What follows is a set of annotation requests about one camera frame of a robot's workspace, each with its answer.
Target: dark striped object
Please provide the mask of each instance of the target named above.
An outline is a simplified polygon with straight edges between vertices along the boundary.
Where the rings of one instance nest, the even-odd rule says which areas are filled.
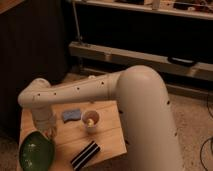
[[[76,157],[74,157],[70,161],[74,170],[80,170],[99,151],[100,147],[94,141],[92,141]]]

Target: paper cup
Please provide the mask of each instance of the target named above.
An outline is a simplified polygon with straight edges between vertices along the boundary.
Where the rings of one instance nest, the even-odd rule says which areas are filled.
[[[86,111],[85,113],[83,113],[81,118],[88,133],[95,133],[97,131],[99,119],[100,116],[98,112],[94,110]]]

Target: blue sponge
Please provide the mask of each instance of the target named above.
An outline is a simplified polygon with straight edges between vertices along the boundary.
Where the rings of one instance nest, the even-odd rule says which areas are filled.
[[[78,121],[81,119],[81,110],[74,109],[74,110],[66,110],[62,112],[62,120],[64,123],[68,121]]]

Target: cable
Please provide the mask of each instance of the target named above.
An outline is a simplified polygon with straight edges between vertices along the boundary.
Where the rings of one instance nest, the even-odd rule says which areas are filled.
[[[203,158],[202,158],[202,152],[203,152],[203,147],[205,146],[205,144],[207,142],[211,141],[211,144],[210,144],[210,147],[211,147],[211,152],[213,154],[213,137],[210,137],[208,138],[207,140],[205,140],[203,142],[203,144],[201,145],[201,148],[200,148],[200,163],[201,165],[203,166],[203,168],[205,169],[205,171],[208,171],[208,169],[206,168],[205,164],[203,163]]]
[[[211,92],[211,91],[209,91],[208,94],[207,94],[206,106],[207,106],[207,109],[208,109],[208,111],[209,111],[209,115],[213,118],[213,113],[211,112],[210,107],[209,107],[210,92]]]
[[[206,106],[207,106],[209,115],[213,118],[213,113],[211,112],[210,107],[209,107],[210,92],[211,91],[209,91],[208,94],[207,94]],[[204,148],[205,144],[209,141],[210,141],[211,154],[213,155],[213,137],[206,139],[203,142],[203,144],[201,145],[201,148],[200,148],[200,163],[201,163],[201,165],[202,165],[202,167],[204,168],[205,171],[208,171],[208,169],[206,168],[205,164],[203,163],[202,152],[203,152],[203,148]]]

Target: wooden table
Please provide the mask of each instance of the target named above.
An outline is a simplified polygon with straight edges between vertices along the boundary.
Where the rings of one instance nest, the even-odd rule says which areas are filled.
[[[82,112],[96,110],[100,114],[97,133],[86,133],[81,121],[63,123],[61,113],[64,110],[76,108],[80,108]],[[57,115],[58,131],[55,138],[56,154],[51,171],[73,170],[70,160],[92,140],[101,147],[101,151],[86,166],[126,153],[120,118],[114,101],[54,105],[53,111]],[[35,130],[31,117],[30,111],[24,109],[21,119],[20,144],[30,132]]]
[[[0,14],[24,2],[24,0],[0,0]]]

